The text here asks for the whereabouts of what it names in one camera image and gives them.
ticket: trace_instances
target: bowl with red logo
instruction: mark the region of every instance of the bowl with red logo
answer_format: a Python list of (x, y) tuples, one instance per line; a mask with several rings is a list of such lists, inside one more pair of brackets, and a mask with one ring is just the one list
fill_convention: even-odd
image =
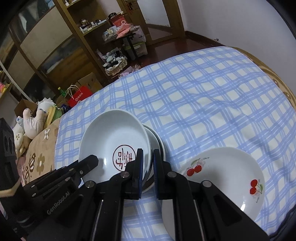
[(101, 113), (91, 122), (80, 143), (79, 161), (89, 155), (99, 159), (98, 166), (87, 173), (83, 181), (108, 181), (136, 159), (138, 148), (144, 153), (144, 184), (151, 165), (151, 144), (144, 126), (126, 110), (111, 109)]
[[(208, 180), (223, 192), (252, 220), (262, 208), (265, 194), (264, 176), (256, 160), (233, 147), (206, 150), (185, 161), (177, 171), (188, 180)], [(175, 238), (172, 200), (163, 200), (162, 219), (169, 235)]]

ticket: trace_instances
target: plush animal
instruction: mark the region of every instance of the plush animal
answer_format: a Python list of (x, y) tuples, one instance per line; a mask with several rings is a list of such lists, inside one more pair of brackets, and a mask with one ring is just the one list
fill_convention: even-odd
[(24, 139), (24, 133), (25, 133), (24, 127), (20, 125), (21, 119), (22, 118), (20, 116), (17, 117), (17, 123), (14, 126), (14, 128), (12, 129), (13, 135), (14, 135), (14, 140), (15, 140), (15, 152), (16, 152), (17, 158), (20, 156), (20, 154), (19, 154), (20, 148), (22, 146), (22, 142)]
[(44, 112), (48, 112), (51, 106), (55, 106), (55, 103), (50, 98), (38, 101), (38, 109), (42, 109)]
[(38, 109), (36, 112), (36, 117), (31, 117), (30, 109), (25, 109), (23, 112), (24, 117), (24, 129), (26, 135), (30, 139), (34, 139), (42, 130), (43, 130), (43, 117), (44, 111), (42, 109)]

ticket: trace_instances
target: green bottle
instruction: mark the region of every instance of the green bottle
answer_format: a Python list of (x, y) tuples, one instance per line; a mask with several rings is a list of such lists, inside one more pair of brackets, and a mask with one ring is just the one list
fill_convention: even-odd
[(61, 93), (61, 96), (66, 97), (66, 95), (67, 95), (66, 91), (62, 90), (61, 87), (59, 87), (58, 90)]

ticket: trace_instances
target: screw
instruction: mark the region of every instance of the screw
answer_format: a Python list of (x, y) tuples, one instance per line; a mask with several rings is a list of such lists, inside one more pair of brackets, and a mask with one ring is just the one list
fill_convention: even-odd
[(85, 186), (86, 186), (87, 188), (92, 188), (92, 187), (94, 186), (94, 181), (87, 181), (87, 182), (85, 183)]
[(128, 172), (122, 172), (120, 175), (121, 175), (121, 177), (123, 177), (123, 178), (127, 178), (127, 177), (129, 177), (129, 173), (128, 173)]
[(176, 177), (177, 176), (177, 173), (175, 173), (175, 172), (168, 172), (167, 175), (168, 175), (168, 177)]
[(208, 180), (205, 180), (202, 182), (203, 186), (206, 187), (206, 188), (209, 188), (212, 186), (212, 183)]

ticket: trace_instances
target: box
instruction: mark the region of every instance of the box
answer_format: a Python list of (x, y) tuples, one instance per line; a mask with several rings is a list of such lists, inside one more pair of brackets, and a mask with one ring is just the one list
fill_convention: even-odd
[(57, 98), (56, 105), (57, 105), (59, 108), (61, 108), (63, 104), (65, 104), (65, 105), (69, 105), (69, 104), (68, 104), (68, 100), (69, 100), (68, 96), (67, 96), (67, 99), (66, 99), (64, 96), (60, 95), (60, 96)]
[(37, 110), (37, 104), (28, 101), (28, 100), (24, 100), (22, 99), (18, 105), (15, 107), (15, 115), (18, 117), (23, 117), (22, 113), (25, 109), (29, 108), (31, 110), (32, 113), (34, 113)]
[[(138, 27), (139, 29), (137, 31), (133, 32), (133, 37), (131, 38), (131, 43), (135, 45), (138, 43), (146, 42), (146, 37), (142, 31), (142, 28), (140, 26), (135, 26), (135, 27)], [(125, 46), (129, 46), (129, 42), (128, 42), (127, 38), (123, 38), (123, 44)]]
[(116, 16), (112, 17), (109, 19), (109, 21), (116, 27), (120, 27), (121, 26), (121, 22), (125, 21), (125, 23), (128, 23), (127, 20), (125, 19), (125, 17), (119, 13)]
[(94, 73), (90, 73), (87, 76), (81, 78), (77, 81), (76, 85), (78, 87), (84, 85), (89, 88), (92, 93), (96, 93), (98, 90), (101, 90), (103, 88), (100, 82), (96, 79), (96, 75)]
[[(133, 47), (134, 47), (134, 49), (135, 49), (138, 57), (140, 57), (142, 55), (147, 55), (148, 54), (147, 48), (146, 48), (146, 44), (144, 42), (138, 43), (138, 44), (134, 44)], [(133, 54), (133, 51), (132, 51), (132, 49), (131, 49), (131, 47), (129, 45), (127, 47), (125, 47), (124, 49), (128, 53), (128, 55), (130, 56), (131, 60), (135, 60), (136, 59), (136, 57)]]

